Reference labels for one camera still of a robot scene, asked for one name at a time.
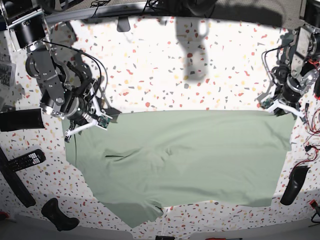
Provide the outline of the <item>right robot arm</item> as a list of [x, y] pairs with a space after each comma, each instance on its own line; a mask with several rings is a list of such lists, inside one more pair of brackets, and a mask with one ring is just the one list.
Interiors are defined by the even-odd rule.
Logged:
[[60, 8], [56, 8], [54, 0], [0, 2], [0, 12], [14, 48], [27, 51], [25, 69], [39, 83], [42, 91], [40, 108], [47, 115], [70, 122], [65, 131], [66, 142], [92, 127], [106, 129], [110, 122], [110, 117], [101, 109], [102, 101], [97, 98], [102, 78], [94, 78], [85, 63], [73, 65], [59, 61], [59, 44], [49, 40], [46, 16], [63, 12], [68, 7], [67, 0]]

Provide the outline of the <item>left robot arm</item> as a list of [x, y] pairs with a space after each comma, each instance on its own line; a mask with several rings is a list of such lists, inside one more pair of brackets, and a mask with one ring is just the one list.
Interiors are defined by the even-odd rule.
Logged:
[[257, 100], [271, 114], [291, 113], [305, 122], [306, 113], [300, 110], [301, 97], [312, 86], [315, 94], [320, 94], [320, 29], [305, 24], [294, 29], [292, 35], [289, 43], [261, 54], [270, 85]]

